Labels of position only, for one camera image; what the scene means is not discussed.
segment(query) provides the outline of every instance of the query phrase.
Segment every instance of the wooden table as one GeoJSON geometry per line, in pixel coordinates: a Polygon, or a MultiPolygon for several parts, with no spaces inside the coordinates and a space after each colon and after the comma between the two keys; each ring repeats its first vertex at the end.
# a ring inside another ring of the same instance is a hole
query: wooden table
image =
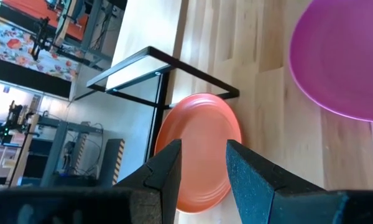
{"type": "MultiPolygon", "coordinates": [[[[311,0],[145,1],[129,1],[113,65],[148,45],[180,54],[180,60],[240,89],[240,97],[228,102],[247,147],[328,190],[373,189],[373,123],[320,108],[290,75],[290,37],[311,0]],[[133,14],[137,8],[149,17],[133,14]],[[186,11],[185,27],[180,11],[186,11]]],[[[140,75],[161,66],[150,59],[141,63],[130,71],[140,75]]],[[[120,73],[106,87],[119,82],[120,73]]],[[[169,90],[172,103],[193,93],[219,93],[179,71],[169,90]]],[[[176,223],[240,222],[232,194],[207,212],[176,214],[176,223]]]]}

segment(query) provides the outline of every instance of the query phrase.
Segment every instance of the black metal frame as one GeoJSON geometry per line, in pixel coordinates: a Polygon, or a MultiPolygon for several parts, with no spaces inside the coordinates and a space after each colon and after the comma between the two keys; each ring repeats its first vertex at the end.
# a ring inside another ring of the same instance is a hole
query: black metal frame
{"type": "Polygon", "coordinates": [[[152,122],[151,122],[151,127],[150,127],[149,142],[148,142],[147,152],[145,155],[145,161],[146,161],[147,159],[149,159],[150,157],[154,155],[154,147],[156,143],[156,138],[159,133],[159,129],[162,125],[163,112],[164,110],[170,109],[172,107],[171,105],[166,105],[165,100],[166,100],[166,95],[167,95],[168,81],[171,75],[170,72],[176,68],[179,68],[183,70],[184,72],[187,72],[193,75],[194,77],[200,78],[210,84],[213,84],[217,87],[220,87],[226,90],[227,91],[226,93],[217,95],[218,97],[224,100],[239,96],[239,90],[237,88],[234,88],[233,86],[228,85],[227,83],[221,80],[218,80],[217,78],[211,75],[208,75],[207,73],[202,72],[201,70],[195,67],[192,67],[191,65],[185,62],[182,62],[177,58],[172,57],[161,50],[158,50],[154,47],[146,47],[140,50],[139,52],[135,53],[134,55],[131,55],[130,57],[119,62],[118,64],[106,70],[105,72],[92,78],[90,81],[87,82],[87,85],[86,85],[88,88],[92,89],[92,91],[85,93],[84,95],[81,95],[79,97],[76,97],[74,101],[80,100],[90,94],[100,91],[103,93],[108,93],[113,96],[131,100],[136,103],[142,103],[144,105],[154,107],[154,113],[152,116],[152,122]],[[157,70],[154,70],[152,72],[141,75],[129,82],[125,82],[123,84],[115,86],[114,88],[111,88],[111,89],[106,89],[105,86],[100,86],[96,84],[99,81],[104,80],[105,78],[111,76],[112,74],[122,70],[123,68],[126,68],[127,66],[148,56],[156,58],[162,62],[165,62],[167,63],[167,65],[157,70]],[[144,99],[141,99],[135,96],[131,96],[131,95],[119,92],[119,90],[122,90],[123,88],[138,84],[140,82],[156,77],[158,75],[160,75],[160,80],[159,80],[157,98],[155,102],[151,102],[148,100],[144,100],[144,99]]]}

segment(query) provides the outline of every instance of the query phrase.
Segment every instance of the metal rack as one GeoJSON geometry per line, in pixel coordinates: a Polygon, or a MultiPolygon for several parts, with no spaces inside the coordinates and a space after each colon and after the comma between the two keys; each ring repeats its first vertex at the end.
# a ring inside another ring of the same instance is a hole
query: metal rack
{"type": "Polygon", "coordinates": [[[9,174],[8,185],[10,187],[14,187],[18,185],[18,179],[21,177],[25,171],[25,165],[27,162],[27,156],[29,153],[30,144],[33,139],[33,130],[38,126],[48,126],[51,128],[56,128],[57,131],[55,133],[53,143],[48,155],[47,163],[45,165],[44,174],[40,181],[41,187],[48,187],[52,185],[53,182],[53,174],[57,169],[58,160],[61,156],[61,152],[63,150],[63,146],[65,143],[65,138],[67,136],[68,131],[78,132],[79,136],[76,140],[75,149],[72,153],[72,160],[71,160],[71,167],[76,167],[77,157],[79,156],[82,150],[82,141],[83,138],[81,137],[84,134],[102,134],[103,130],[99,128],[94,128],[91,126],[86,125],[86,123],[76,124],[66,121],[60,121],[57,119],[47,118],[43,116],[39,116],[37,114],[31,117],[31,122],[26,132],[25,139],[22,143],[22,147],[17,150],[16,156],[16,163],[14,168],[9,174]]]}
{"type": "Polygon", "coordinates": [[[88,95],[91,95],[97,91],[107,93],[116,97],[124,98],[127,100],[134,101],[136,103],[141,103],[143,105],[148,105],[154,107],[154,112],[152,115],[152,121],[150,125],[150,134],[148,139],[148,146],[145,153],[145,159],[149,159],[154,155],[154,147],[157,139],[157,135],[159,133],[160,127],[162,125],[162,118],[163,118],[163,112],[165,110],[169,110],[173,105],[166,105],[166,95],[167,95],[167,88],[168,88],[168,81],[170,78],[170,75],[172,75],[171,71],[174,69],[181,69],[184,72],[189,73],[190,75],[193,75],[194,77],[200,78],[210,84],[215,85],[216,87],[222,88],[226,90],[226,93],[218,94],[217,96],[226,100],[231,99],[239,96],[239,90],[237,88],[234,88],[231,85],[228,85],[227,83],[218,80],[217,78],[208,75],[205,72],[202,72],[201,70],[192,67],[191,65],[180,61],[177,58],[174,58],[165,52],[158,50],[154,47],[146,47],[139,52],[135,53],[134,55],[131,55],[130,57],[124,59],[123,61],[119,62],[115,66],[111,67],[110,69],[106,70],[105,72],[99,74],[98,76],[92,78],[90,81],[87,82],[87,87],[92,89],[92,91],[85,93],[84,95],[81,95],[76,100],[80,100],[88,95]],[[146,58],[146,57],[153,57],[156,58],[162,62],[165,62],[167,65],[158,68],[154,71],[151,71],[149,73],[143,74],[129,82],[121,83],[118,86],[115,86],[111,89],[106,89],[105,86],[97,85],[101,80],[104,80],[105,78],[113,75],[114,73],[122,70],[123,68],[126,68],[129,65],[132,65],[133,63],[138,62],[139,60],[146,58]],[[144,100],[135,96],[131,96],[125,93],[119,92],[119,90],[122,90],[123,88],[136,85],[140,82],[143,82],[145,80],[148,80],[153,77],[160,76],[159,78],[159,84],[157,87],[157,97],[155,99],[155,102],[151,102],[148,100],[144,100]]]}

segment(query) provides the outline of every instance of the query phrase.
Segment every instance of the pink plate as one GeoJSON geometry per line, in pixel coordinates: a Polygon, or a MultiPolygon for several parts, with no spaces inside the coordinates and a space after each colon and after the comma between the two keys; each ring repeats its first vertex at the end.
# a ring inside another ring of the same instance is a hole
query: pink plate
{"type": "Polygon", "coordinates": [[[295,28],[290,67],[320,106],[373,121],[373,0],[314,0],[295,28]]]}
{"type": "Polygon", "coordinates": [[[231,190],[226,169],[226,141],[242,140],[239,123],[220,97],[199,93],[169,112],[157,136],[155,153],[182,139],[182,171],[177,208],[200,213],[220,203],[231,190]]]}

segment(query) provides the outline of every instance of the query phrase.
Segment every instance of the colorful patterned fabric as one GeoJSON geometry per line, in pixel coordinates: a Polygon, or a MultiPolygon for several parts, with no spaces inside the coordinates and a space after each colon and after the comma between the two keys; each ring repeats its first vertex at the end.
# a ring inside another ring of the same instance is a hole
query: colorful patterned fabric
{"type": "MultiPolygon", "coordinates": [[[[41,50],[38,60],[30,54],[33,41],[30,34],[0,22],[0,60],[21,65],[25,68],[72,81],[77,76],[78,63],[57,54],[41,50]]],[[[81,52],[72,46],[64,46],[65,51],[81,57],[81,52]]]]}

